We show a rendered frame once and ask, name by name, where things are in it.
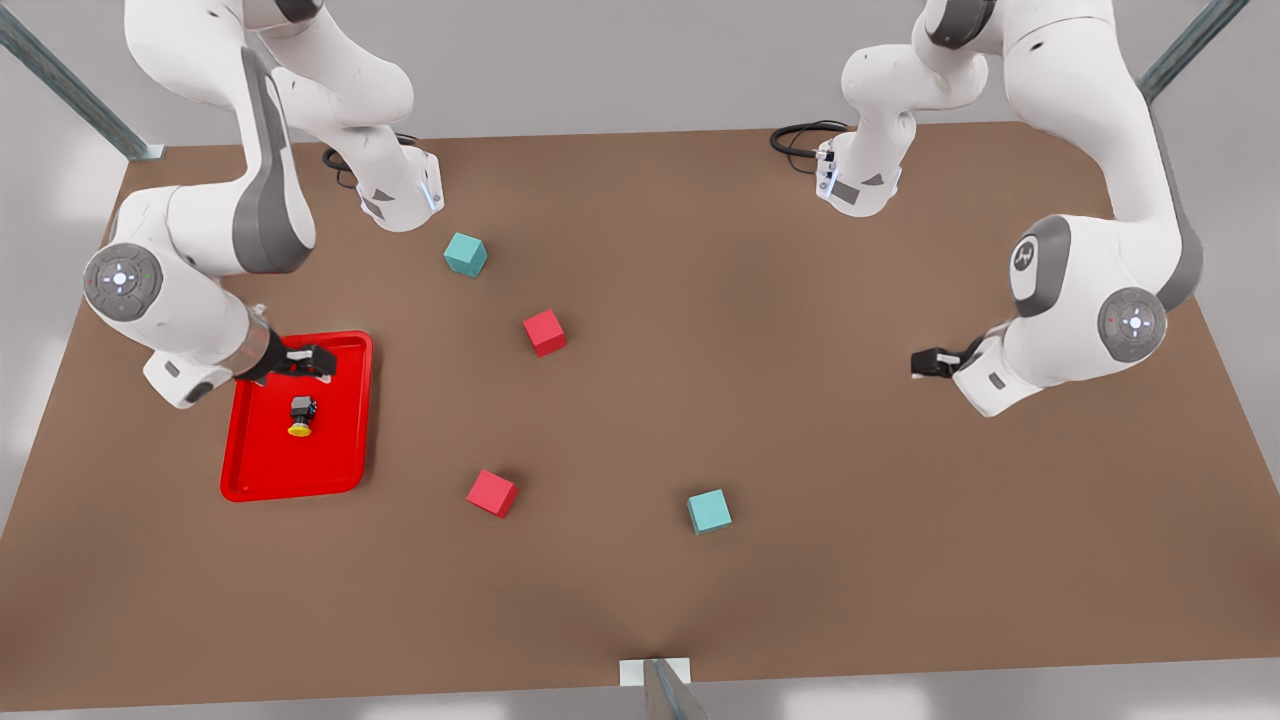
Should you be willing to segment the red plastic tray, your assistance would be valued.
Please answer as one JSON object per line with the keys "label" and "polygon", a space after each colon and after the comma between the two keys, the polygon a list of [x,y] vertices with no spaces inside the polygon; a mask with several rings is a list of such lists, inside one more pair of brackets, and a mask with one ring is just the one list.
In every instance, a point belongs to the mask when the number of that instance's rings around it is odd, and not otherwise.
{"label": "red plastic tray", "polygon": [[339,495],[365,474],[372,338],[342,331],[283,341],[326,350],[335,375],[237,383],[221,469],[221,495],[232,502]]}

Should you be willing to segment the teal cube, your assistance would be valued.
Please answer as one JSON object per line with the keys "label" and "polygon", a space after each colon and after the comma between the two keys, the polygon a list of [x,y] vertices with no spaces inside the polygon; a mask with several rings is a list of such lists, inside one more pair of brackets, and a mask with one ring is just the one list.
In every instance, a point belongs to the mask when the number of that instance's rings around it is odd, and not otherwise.
{"label": "teal cube", "polygon": [[454,232],[443,258],[452,272],[477,278],[488,260],[488,250],[481,240]]}
{"label": "teal cube", "polygon": [[692,529],[698,536],[719,530],[732,524],[727,498],[722,489],[694,495],[686,502]]}

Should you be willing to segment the red cube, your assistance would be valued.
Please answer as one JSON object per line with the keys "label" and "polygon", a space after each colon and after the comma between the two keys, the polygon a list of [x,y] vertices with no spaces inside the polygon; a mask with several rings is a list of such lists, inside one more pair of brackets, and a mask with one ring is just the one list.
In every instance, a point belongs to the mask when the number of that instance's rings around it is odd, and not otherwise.
{"label": "red cube", "polygon": [[564,329],[552,309],[525,319],[524,329],[539,357],[545,357],[567,345]]}
{"label": "red cube", "polygon": [[481,470],[472,483],[466,500],[497,518],[507,518],[520,488],[503,477],[489,470]]}

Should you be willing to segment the silver frame post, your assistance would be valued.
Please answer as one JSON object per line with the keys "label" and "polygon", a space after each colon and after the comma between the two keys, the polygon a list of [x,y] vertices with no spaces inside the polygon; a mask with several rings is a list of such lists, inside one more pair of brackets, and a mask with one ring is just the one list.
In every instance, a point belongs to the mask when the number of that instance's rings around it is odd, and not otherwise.
{"label": "silver frame post", "polygon": [[1146,102],[1151,105],[1249,3],[1210,0],[1140,77],[1138,87]]}
{"label": "silver frame post", "polygon": [[128,161],[154,161],[164,158],[166,151],[164,145],[146,143],[76,73],[65,67],[52,50],[1,4],[0,46],[45,83],[55,96]]}
{"label": "silver frame post", "polygon": [[620,661],[620,685],[644,689],[646,720],[709,720],[689,687],[690,680],[687,657]]}

